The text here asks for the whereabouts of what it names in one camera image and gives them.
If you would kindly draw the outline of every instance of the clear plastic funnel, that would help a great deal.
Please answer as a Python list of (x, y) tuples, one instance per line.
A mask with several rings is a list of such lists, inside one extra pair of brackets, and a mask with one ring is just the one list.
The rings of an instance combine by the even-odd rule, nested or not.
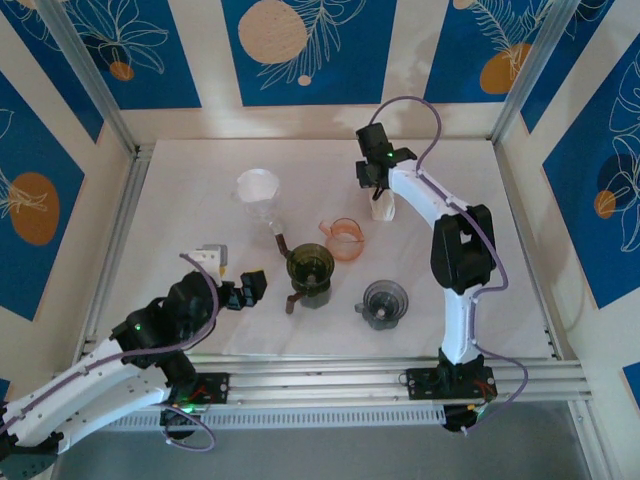
[(276, 175), (262, 168), (247, 170), (238, 177), (234, 196), (247, 215), (269, 225), (274, 235), (282, 233), (278, 211), (280, 179)]

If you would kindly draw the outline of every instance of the white wall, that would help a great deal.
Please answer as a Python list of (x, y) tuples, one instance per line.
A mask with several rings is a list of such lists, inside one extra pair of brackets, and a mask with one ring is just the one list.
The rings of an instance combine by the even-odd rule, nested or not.
[(596, 308), (542, 163), (640, 32), (639, 17), (637, 0), (616, 0), (531, 136), (518, 118), (499, 148), (524, 203), (541, 280), (583, 363), (597, 414), (629, 480), (640, 478), (640, 411), (622, 367), (640, 361), (640, 290)]
[(128, 160), (109, 128), (98, 145), (92, 142), (2, 15), (0, 71), (85, 174), (35, 320), (0, 308), (0, 377), (12, 381), (9, 395), (16, 398), (71, 363)]
[[(450, 0), (398, 0), (383, 101), (425, 92), (438, 36)], [(137, 140), (177, 138), (354, 138), (375, 106), (323, 105), (244, 108), (231, 58), (220, 0), (169, 0), (202, 109), (123, 112)], [(439, 105), (444, 134), (487, 136), (501, 103)], [(404, 102), (385, 112), (390, 136), (435, 133), (431, 113)]]

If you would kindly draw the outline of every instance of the vent grille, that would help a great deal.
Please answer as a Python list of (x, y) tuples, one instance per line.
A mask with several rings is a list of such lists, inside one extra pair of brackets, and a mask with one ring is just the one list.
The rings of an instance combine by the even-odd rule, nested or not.
[[(442, 425), (445, 423), (441, 405), (360, 408), (292, 408), (281, 410), (236, 409), (210, 411), (201, 416), (205, 425), (219, 430), (270, 428), (337, 428), (399, 425)], [(107, 431), (160, 430), (160, 413), (141, 411), (123, 417), (107, 427)], [(173, 427), (191, 430), (193, 427)]]

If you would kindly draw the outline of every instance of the cup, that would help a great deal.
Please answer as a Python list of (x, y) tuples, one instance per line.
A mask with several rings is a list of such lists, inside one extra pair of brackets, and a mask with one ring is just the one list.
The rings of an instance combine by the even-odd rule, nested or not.
[(339, 218), (333, 223), (323, 220), (318, 228), (327, 236), (325, 246), (336, 260), (350, 262), (364, 250), (364, 234), (351, 218)]

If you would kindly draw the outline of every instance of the small white object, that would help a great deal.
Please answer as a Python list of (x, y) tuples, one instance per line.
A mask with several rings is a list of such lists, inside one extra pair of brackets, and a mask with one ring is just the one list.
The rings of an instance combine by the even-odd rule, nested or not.
[(371, 218), (379, 222), (390, 222), (396, 214), (396, 202), (391, 190), (385, 190), (378, 200), (373, 200), (375, 189), (369, 191)]
[(220, 274), (220, 267), (224, 263), (222, 245), (207, 245), (189, 252), (189, 256), (204, 268), (205, 272), (216, 282), (216, 285), (222, 285), (222, 275)]

